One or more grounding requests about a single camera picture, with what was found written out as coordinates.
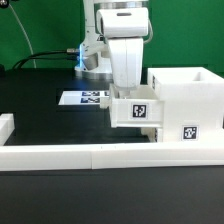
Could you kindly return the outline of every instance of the black tabletop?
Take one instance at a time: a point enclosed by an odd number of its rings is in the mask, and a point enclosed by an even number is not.
[[[15,115],[6,145],[148,142],[138,128],[111,128],[99,105],[59,106],[64,90],[109,90],[109,82],[77,79],[69,69],[24,69],[0,79],[0,112]]]
[[[76,80],[69,70],[6,75],[0,110],[16,121],[7,145],[147,141],[138,129],[111,129],[97,106],[57,105],[64,89],[108,83]],[[221,166],[0,172],[0,224],[222,224],[223,176]]]

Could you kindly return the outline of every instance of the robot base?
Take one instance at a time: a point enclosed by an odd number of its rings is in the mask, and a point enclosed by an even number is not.
[[[111,73],[97,73],[97,72],[89,72],[89,71],[75,71],[75,76],[78,78],[86,78],[92,80],[105,80],[111,81],[112,74]]]

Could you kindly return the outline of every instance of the green wall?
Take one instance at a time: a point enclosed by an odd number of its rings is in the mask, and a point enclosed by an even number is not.
[[[12,2],[35,52],[78,47],[83,40],[82,0]],[[204,66],[224,72],[223,0],[151,0],[154,39],[144,66]],[[10,9],[0,10],[0,63],[7,69],[30,54]],[[38,67],[72,67],[70,61],[38,61]]]

